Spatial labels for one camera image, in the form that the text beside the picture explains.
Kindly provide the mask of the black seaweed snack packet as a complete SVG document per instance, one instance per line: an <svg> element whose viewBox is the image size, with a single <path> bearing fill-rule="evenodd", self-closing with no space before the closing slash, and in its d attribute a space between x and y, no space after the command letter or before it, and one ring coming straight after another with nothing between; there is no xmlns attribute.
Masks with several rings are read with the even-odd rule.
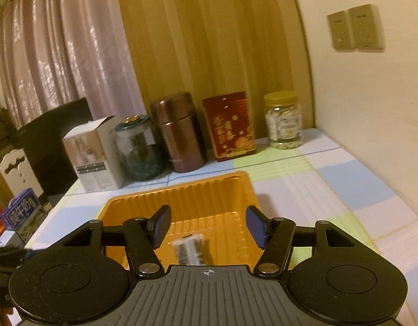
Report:
<svg viewBox="0 0 418 326"><path fill-rule="evenodd" d="M181 266L205 266L204 237L190 234L172 242L178 264Z"/></svg>

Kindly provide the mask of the orange plastic tray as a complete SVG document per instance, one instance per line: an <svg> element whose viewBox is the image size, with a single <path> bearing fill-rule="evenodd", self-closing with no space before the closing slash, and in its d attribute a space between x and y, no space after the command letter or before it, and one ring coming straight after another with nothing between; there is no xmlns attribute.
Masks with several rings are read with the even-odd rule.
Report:
<svg viewBox="0 0 418 326"><path fill-rule="evenodd" d="M261 250L246 227L246 209L258 205L244 171L111 198L98 218L106 226L151 217L162 205L172 209L172 224L156 254L164 268L178 263L173 242L190 234L204 238L209 265L254 267Z"/></svg>

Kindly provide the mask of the blue milk carton box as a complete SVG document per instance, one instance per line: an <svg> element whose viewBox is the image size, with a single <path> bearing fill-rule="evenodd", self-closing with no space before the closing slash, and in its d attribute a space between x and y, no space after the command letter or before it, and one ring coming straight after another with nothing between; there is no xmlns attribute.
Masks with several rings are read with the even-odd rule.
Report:
<svg viewBox="0 0 418 326"><path fill-rule="evenodd" d="M26 244L47 217L33 189L24 189L10 200L0 214L0 219L8 230L14 231Z"/></svg>

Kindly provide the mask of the checkered tablecloth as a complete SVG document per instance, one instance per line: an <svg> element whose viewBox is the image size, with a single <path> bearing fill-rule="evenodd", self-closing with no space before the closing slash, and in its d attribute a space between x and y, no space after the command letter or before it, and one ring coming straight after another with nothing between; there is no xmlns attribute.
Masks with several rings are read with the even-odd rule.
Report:
<svg viewBox="0 0 418 326"><path fill-rule="evenodd" d="M167 171L145 183L117 191L86 193L71 186L29 241L43 249L99 215L109 198L160 189L236 170L246 171L261 209L297 224L332 221L396 265L408 281L407 304L399 314L404 325L418 325L418 216L366 166L316 129L305 130L298 149L278 150L258 141L256 154L232 161L210 158L185 174Z"/></svg>

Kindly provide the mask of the green glass jar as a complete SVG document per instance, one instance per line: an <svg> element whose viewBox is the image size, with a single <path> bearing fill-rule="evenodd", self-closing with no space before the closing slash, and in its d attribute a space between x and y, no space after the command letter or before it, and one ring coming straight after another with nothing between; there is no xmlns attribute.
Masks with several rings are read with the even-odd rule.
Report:
<svg viewBox="0 0 418 326"><path fill-rule="evenodd" d="M129 178L146 181L165 168L163 149L148 115L127 117L115 127L116 148Z"/></svg>

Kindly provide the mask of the brown metal canister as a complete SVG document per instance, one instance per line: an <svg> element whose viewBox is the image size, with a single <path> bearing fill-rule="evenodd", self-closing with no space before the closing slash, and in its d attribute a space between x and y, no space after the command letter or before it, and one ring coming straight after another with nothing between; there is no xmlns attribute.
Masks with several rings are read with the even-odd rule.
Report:
<svg viewBox="0 0 418 326"><path fill-rule="evenodd" d="M183 91L167 95L153 101L150 108L172 168L178 173L201 168L207 153L191 94Z"/></svg>

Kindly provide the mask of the white product box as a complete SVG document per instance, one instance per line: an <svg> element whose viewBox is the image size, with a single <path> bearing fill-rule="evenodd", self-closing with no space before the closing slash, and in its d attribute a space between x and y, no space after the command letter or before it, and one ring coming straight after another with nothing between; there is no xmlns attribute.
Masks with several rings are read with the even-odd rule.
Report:
<svg viewBox="0 0 418 326"><path fill-rule="evenodd" d="M126 175L116 146L116 125L109 116L70 130L62 139L71 165L87 192L112 191L123 186Z"/></svg>

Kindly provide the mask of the white wooden rack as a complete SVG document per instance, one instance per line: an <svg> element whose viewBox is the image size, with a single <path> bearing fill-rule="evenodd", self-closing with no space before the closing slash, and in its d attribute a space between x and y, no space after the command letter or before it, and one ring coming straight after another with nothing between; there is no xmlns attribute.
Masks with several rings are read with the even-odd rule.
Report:
<svg viewBox="0 0 418 326"><path fill-rule="evenodd" d="M32 189L37 197L44 193L23 149L13 149L4 156L0 172L13 196L25 189Z"/></svg>

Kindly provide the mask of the clear jar gold lid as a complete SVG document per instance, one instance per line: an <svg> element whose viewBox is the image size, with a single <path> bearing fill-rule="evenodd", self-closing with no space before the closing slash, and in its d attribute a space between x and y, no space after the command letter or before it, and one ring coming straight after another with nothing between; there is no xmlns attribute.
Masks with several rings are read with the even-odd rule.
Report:
<svg viewBox="0 0 418 326"><path fill-rule="evenodd" d="M295 90L280 90L264 96L269 145L295 149L302 144L302 111Z"/></svg>

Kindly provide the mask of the red gift box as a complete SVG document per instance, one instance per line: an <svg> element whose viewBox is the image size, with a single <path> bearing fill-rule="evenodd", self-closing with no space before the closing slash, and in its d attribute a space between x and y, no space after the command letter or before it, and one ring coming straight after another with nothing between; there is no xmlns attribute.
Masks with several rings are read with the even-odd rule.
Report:
<svg viewBox="0 0 418 326"><path fill-rule="evenodd" d="M255 154L246 93L213 96L202 101L214 155L218 162Z"/></svg>

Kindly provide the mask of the yellow curtain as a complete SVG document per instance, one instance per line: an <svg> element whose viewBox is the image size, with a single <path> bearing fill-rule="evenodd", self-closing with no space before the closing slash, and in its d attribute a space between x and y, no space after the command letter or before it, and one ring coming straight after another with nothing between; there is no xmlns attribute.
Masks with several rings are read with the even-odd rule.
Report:
<svg viewBox="0 0 418 326"><path fill-rule="evenodd" d="M311 67L297 0L119 0L145 105L180 91L198 116L205 98L243 91L257 138L264 95L295 90L314 125Z"/></svg>

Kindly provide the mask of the pink curtain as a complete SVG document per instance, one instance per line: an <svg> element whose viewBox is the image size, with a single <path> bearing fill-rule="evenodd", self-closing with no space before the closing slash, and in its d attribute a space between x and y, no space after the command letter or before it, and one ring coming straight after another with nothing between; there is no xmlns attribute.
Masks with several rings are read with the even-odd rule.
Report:
<svg viewBox="0 0 418 326"><path fill-rule="evenodd" d="M145 112L118 0L7 0L0 78L16 127L78 99L93 118Z"/></svg>

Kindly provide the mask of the left wall socket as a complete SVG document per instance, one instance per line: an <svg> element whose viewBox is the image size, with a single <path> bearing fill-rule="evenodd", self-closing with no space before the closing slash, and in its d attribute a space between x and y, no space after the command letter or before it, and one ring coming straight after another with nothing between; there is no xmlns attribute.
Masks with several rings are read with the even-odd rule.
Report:
<svg viewBox="0 0 418 326"><path fill-rule="evenodd" d="M336 51L355 48L353 33L345 10L327 16L333 48Z"/></svg>

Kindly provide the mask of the wall socket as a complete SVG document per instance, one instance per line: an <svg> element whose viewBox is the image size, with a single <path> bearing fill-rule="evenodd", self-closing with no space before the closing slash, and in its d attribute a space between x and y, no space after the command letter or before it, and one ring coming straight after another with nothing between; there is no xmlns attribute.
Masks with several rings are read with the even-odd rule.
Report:
<svg viewBox="0 0 418 326"><path fill-rule="evenodd" d="M378 7L363 4L348 10L353 37L358 50L384 50L384 32Z"/></svg>
<svg viewBox="0 0 418 326"><path fill-rule="evenodd" d="M345 10L327 16L333 48L336 51L355 48L353 33Z"/></svg>

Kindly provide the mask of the right wall socket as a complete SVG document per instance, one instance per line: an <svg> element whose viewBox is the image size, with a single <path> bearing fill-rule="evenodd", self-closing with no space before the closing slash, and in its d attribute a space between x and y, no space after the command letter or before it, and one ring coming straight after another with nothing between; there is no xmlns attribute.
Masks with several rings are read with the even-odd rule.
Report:
<svg viewBox="0 0 418 326"><path fill-rule="evenodd" d="M363 4L348 10L353 37L358 50L384 50L384 32L378 7Z"/></svg>

